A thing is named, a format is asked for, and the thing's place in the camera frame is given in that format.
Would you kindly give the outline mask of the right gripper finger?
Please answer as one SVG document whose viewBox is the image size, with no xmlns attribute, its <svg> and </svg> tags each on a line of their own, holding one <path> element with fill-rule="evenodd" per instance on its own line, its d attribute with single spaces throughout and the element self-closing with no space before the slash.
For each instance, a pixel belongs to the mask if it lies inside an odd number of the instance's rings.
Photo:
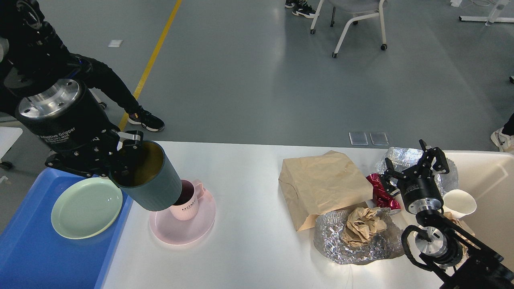
<svg viewBox="0 0 514 289">
<path fill-rule="evenodd" d="M 391 183 L 391 179 L 396 179 L 397 181 L 406 179 L 406 175 L 403 172 L 395 171 L 394 165 L 389 158 L 385 158 L 384 162 L 386 164 L 387 169 L 384 173 L 380 174 L 380 181 L 382 186 L 387 194 L 391 197 L 395 197 L 400 194 L 400 189 L 397 188 L 396 185 Z"/>
<path fill-rule="evenodd" d="M 450 172 L 446 156 L 439 147 L 428 147 L 422 139 L 419 139 L 419 144 L 423 154 L 418 160 L 418 177 L 433 177 Z"/>
</svg>

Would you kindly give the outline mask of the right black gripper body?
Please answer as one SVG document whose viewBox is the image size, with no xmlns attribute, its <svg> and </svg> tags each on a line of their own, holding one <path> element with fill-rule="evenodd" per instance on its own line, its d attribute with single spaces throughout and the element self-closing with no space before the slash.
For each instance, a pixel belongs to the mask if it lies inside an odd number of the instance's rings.
<svg viewBox="0 0 514 289">
<path fill-rule="evenodd" d="M 433 175 L 417 177 L 406 175 L 396 184 L 400 189 L 404 208 L 410 214 L 417 214 L 424 210 L 442 209 L 444 201 L 436 185 Z"/>
</svg>

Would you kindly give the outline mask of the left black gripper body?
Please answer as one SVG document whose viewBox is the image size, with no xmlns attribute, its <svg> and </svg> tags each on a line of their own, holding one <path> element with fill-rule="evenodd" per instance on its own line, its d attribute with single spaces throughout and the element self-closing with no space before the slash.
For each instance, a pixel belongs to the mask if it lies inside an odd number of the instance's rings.
<svg viewBox="0 0 514 289">
<path fill-rule="evenodd" d="M 23 98 L 16 118 L 55 152 L 114 152 L 118 128 L 81 82 L 61 79 Z"/>
</svg>

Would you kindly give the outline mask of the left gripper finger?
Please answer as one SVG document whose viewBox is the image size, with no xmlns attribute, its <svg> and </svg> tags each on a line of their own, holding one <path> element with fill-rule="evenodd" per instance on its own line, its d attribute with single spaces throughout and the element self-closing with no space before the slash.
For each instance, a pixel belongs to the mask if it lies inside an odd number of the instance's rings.
<svg viewBox="0 0 514 289">
<path fill-rule="evenodd" d="M 143 152 L 144 134 L 141 130 L 128 130 L 117 132 L 118 146 L 114 153 L 117 161 L 139 161 Z"/>
<path fill-rule="evenodd" d="M 94 175 L 107 177 L 116 161 L 117 154 L 114 152 L 85 152 L 77 154 L 77 151 L 51 151 L 46 158 L 45 165 L 86 178 Z"/>
</svg>

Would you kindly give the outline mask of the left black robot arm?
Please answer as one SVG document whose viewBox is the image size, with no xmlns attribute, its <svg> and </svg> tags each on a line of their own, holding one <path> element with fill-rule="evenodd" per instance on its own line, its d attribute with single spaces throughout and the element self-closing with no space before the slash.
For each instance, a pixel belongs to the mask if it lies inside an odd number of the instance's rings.
<svg viewBox="0 0 514 289">
<path fill-rule="evenodd" d="M 1 43 L 8 67 L 1 108 L 50 148 L 46 166 L 111 179 L 135 171 L 143 133 L 122 132 L 90 92 L 108 88 L 119 96 L 120 88 L 96 64 L 69 52 L 36 0 L 2 0 Z"/>
</svg>

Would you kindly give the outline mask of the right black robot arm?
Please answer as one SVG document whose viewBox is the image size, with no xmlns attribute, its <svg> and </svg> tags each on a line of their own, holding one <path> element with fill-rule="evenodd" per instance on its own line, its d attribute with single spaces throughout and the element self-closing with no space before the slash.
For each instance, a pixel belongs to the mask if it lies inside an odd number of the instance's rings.
<svg viewBox="0 0 514 289">
<path fill-rule="evenodd" d="M 385 158 L 380 181 L 386 192 L 400 193 L 404 208 L 416 216 L 401 236 L 404 254 L 418 268 L 434 272 L 443 289 L 512 289 L 513 272 L 503 256 L 466 232 L 442 213 L 444 200 L 435 175 L 450 172 L 438 147 L 419 141 L 422 155 L 411 167 L 395 170 Z"/>
</svg>

